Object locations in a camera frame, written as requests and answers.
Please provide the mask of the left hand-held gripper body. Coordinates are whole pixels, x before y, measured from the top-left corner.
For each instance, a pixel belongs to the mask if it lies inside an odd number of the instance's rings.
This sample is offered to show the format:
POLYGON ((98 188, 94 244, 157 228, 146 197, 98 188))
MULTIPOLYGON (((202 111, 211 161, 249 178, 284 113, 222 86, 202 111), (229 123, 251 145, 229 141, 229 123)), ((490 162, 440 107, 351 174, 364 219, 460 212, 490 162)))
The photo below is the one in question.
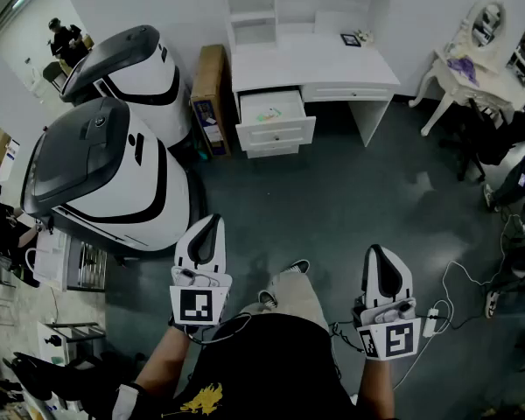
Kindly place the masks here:
POLYGON ((173 266, 171 277, 171 308, 177 324, 216 326, 220 323, 233 283, 229 274, 173 266))

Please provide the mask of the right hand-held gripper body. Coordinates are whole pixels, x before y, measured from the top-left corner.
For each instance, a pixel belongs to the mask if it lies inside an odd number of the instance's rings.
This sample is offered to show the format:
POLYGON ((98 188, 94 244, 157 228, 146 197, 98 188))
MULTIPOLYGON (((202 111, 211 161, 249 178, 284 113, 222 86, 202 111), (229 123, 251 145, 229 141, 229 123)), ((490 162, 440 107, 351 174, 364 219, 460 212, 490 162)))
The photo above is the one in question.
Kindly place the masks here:
POLYGON ((390 361, 417 353, 422 320, 416 315, 414 297, 390 304, 352 309, 354 328, 366 358, 390 361))

